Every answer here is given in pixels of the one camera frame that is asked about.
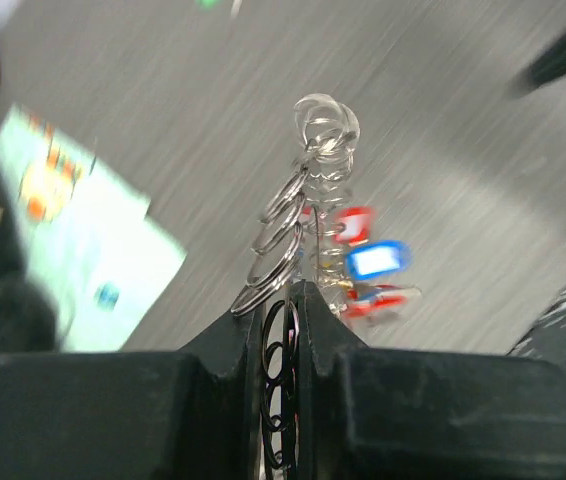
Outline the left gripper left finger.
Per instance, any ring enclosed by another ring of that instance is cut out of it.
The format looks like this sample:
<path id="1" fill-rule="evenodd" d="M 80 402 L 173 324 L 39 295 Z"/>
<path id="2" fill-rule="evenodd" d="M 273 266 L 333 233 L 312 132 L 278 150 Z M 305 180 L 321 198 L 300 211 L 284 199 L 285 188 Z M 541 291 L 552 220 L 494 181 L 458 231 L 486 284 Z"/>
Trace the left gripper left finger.
<path id="1" fill-rule="evenodd" d="M 261 322 L 174 351 L 0 355 L 0 479 L 255 479 Z"/>

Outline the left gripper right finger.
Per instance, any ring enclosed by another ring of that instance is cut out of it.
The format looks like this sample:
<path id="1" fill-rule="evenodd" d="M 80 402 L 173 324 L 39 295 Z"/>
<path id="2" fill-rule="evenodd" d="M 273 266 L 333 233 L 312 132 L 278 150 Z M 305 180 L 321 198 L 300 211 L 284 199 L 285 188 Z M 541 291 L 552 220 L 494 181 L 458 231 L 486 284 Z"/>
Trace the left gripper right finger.
<path id="1" fill-rule="evenodd" d="M 527 358 L 372 348 L 296 284 L 302 479 L 566 479 L 566 374 Z"/>

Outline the blue key tag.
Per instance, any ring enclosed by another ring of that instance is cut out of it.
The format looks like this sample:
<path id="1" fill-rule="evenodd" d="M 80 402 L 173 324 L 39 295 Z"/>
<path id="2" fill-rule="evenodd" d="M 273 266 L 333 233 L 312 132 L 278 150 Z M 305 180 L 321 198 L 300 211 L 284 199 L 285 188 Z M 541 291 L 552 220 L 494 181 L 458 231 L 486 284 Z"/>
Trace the blue key tag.
<path id="1" fill-rule="evenodd" d="M 344 257 L 345 272 L 356 282 L 398 273 L 409 267 L 412 254 L 400 241 L 385 240 L 352 249 Z"/>

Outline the red key tags bunch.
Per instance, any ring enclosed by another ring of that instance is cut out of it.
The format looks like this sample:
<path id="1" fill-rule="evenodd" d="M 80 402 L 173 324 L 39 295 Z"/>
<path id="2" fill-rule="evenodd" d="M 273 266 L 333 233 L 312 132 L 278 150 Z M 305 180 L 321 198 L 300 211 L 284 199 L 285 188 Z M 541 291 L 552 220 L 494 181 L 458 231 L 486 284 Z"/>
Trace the red key tags bunch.
<path id="1" fill-rule="evenodd" d="M 319 229 L 311 256 L 316 284 L 322 291 L 339 291 L 329 308 L 345 323 L 369 321 L 422 296 L 414 285 L 378 281 L 405 271 L 411 263 L 411 251 L 401 241 L 373 241 L 374 215 L 369 206 L 348 207 L 328 215 L 306 206 L 300 216 L 305 229 Z"/>

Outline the large keyring with small rings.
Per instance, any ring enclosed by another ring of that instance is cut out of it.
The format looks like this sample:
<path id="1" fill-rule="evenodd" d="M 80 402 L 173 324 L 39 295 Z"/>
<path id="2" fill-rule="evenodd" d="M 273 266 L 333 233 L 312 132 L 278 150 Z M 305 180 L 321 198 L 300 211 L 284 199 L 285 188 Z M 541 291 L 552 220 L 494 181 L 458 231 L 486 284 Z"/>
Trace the large keyring with small rings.
<path id="1" fill-rule="evenodd" d="M 323 93 L 302 97 L 294 106 L 301 151 L 293 173 L 259 217 L 260 232 L 252 242 L 255 254 L 244 287 L 230 311 L 242 316 L 283 292 L 261 326 L 260 398 L 262 479 L 296 475 L 298 415 L 296 364 L 300 313 L 291 287 L 303 278 L 309 262 L 321 291 L 349 285 L 343 266 L 344 247 L 336 242 L 345 229 L 338 210 L 352 199 L 348 181 L 360 126 L 354 112 Z"/>

